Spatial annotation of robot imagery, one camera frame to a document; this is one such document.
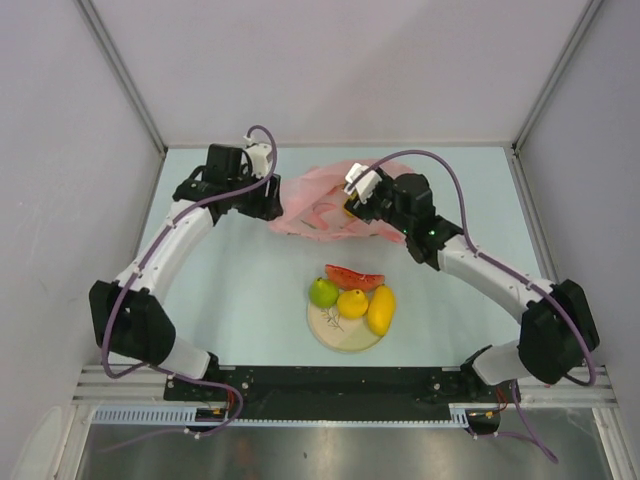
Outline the pink plastic bag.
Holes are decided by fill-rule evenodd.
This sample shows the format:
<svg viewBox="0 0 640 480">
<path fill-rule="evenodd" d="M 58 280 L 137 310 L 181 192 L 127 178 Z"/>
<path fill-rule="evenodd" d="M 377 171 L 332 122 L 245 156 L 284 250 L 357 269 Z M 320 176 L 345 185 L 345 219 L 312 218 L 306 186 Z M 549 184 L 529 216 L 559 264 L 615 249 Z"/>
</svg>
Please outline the pink plastic bag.
<svg viewBox="0 0 640 480">
<path fill-rule="evenodd" d="M 355 163 L 344 160 L 313 167 L 301 176 L 283 180 L 280 186 L 283 215 L 268 223 L 270 230 L 319 242 L 381 237 L 402 244 L 405 236 L 397 229 L 382 221 L 367 224 L 344 209 L 345 175 Z"/>
</svg>

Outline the red watermelon slice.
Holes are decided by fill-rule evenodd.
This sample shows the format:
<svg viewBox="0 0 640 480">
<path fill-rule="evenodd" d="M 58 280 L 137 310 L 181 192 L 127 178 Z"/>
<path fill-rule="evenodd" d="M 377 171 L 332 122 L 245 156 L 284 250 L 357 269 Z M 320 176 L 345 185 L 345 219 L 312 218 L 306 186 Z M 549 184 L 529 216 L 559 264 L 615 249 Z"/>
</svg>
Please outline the red watermelon slice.
<svg viewBox="0 0 640 480">
<path fill-rule="evenodd" d="M 345 267 L 326 264 L 325 273 L 327 279 L 333 282 L 339 289 L 362 290 L 370 292 L 385 284 L 385 276 L 381 274 L 365 274 L 350 270 Z"/>
</svg>

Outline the green fake pear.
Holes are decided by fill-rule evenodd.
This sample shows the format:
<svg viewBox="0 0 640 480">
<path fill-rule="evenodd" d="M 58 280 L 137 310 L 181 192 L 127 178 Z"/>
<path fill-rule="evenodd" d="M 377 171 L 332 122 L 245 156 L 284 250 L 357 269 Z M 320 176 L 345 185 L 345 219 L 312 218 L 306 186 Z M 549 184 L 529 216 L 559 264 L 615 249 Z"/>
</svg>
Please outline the green fake pear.
<svg viewBox="0 0 640 480">
<path fill-rule="evenodd" d="M 329 279 L 318 277 L 309 287 L 309 301 L 318 308 L 327 309 L 336 304 L 340 295 L 338 286 Z"/>
</svg>

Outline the yellow fake mango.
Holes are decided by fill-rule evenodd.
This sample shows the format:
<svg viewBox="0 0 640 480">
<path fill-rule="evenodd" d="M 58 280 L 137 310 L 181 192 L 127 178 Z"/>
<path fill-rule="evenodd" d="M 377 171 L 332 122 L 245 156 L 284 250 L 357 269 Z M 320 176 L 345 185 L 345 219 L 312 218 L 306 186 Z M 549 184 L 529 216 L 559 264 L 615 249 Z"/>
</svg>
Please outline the yellow fake mango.
<svg viewBox="0 0 640 480">
<path fill-rule="evenodd" d="M 389 331 L 396 310 L 396 298 L 393 290 L 379 286 L 373 293 L 367 311 L 367 325 L 377 336 L 383 337 Z"/>
</svg>

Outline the yellow fake lemon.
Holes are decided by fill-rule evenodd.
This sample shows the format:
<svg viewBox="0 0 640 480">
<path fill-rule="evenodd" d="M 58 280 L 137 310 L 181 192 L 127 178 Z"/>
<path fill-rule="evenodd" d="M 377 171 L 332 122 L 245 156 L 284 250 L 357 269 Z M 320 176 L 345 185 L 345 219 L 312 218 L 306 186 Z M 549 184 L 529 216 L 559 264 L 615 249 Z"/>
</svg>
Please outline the yellow fake lemon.
<svg viewBox="0 0 640 480">
<path fill-rule="evenodd" d="M 367 294 L 360 290 L 348 290 L 342 292 L 337 301 L 336 308 L 341 317 L 354 320 L 366 314 L 369 307 Z"/>
</svg>

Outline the round cream plate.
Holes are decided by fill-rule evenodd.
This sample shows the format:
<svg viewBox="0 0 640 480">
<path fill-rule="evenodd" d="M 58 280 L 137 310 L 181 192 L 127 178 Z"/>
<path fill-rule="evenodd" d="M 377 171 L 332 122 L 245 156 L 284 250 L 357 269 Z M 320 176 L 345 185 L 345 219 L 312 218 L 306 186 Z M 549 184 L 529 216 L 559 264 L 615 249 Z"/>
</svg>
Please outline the round cream plate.
<svg viewBox="0 0 640 480">
<path fill-rule="evenodd" d="M 341 353 L 361 353 L 383 339 L 369 329 L 365 316 L 348 319 L 339 313 L 336 306 L 320 308 L 308 302 L 307 323 L 322 345 Z"/>
</svg>

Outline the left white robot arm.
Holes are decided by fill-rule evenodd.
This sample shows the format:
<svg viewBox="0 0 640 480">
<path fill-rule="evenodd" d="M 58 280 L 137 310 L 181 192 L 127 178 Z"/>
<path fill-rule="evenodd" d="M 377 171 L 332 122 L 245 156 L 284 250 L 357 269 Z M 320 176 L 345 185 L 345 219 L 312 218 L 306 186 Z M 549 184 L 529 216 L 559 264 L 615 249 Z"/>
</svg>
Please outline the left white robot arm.
<svg viewBox="0 0 640 480">
<path fill-rule="evenodd" d="M 205 164 L 176 188 L 169 211 L 149 244 L 113 281 L 96 281 L 89 303 L 102 363 L 112 353 L 186 377 L 197 398 L 221 387 L 217 358 L 181 339 L 164 310 L 175 276 L 199 242 L 232 210 L 272 221 L 282 215 L 273 143 L 212 144 Z"/>
</svg>

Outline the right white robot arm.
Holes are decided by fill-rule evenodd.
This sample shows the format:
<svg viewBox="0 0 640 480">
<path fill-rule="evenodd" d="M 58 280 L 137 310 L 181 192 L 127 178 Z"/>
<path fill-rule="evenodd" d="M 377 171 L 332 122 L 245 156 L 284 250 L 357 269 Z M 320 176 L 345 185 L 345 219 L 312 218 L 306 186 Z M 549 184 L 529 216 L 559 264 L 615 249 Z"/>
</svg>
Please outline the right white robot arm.
<svg viewBox="0 0 640 480">
<path fill-rule="evenodd" d="M 599 346 L 580 285 L 532 278 L 472 246 L 462 228 L 437 214 L 425 176 L 393 178 L 380 168 L 356 163 L 345 181 L 348 212 L 398 230 L 417 263 L 464 281 L 519 324 L 518 340 L 487 346 L 465 361 L 462 367 L 468 371 L 461 376 L 461 388 L 469 399 L 484 401 L 498 384 L 528 376 L 555 384 Z"/>
</svg>

